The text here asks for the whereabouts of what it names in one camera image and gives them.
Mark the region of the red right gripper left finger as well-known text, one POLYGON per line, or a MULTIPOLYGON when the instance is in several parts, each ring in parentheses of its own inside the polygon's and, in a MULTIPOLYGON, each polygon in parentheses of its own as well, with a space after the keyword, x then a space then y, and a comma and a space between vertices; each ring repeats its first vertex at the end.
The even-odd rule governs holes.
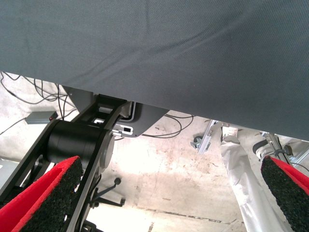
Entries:
POLYGON ((0 230, 61 231, 82 173, 82 162, 78 156, 58 163, 1 208, 0 230))

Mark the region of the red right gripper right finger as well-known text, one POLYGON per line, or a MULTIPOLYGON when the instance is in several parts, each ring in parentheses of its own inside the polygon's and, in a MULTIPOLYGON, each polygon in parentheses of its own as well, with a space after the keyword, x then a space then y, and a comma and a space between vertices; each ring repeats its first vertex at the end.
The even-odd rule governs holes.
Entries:
POLYGON ((295 232, 309 230, 309 177, 273 157, 261 166, 262 177, 295 232))

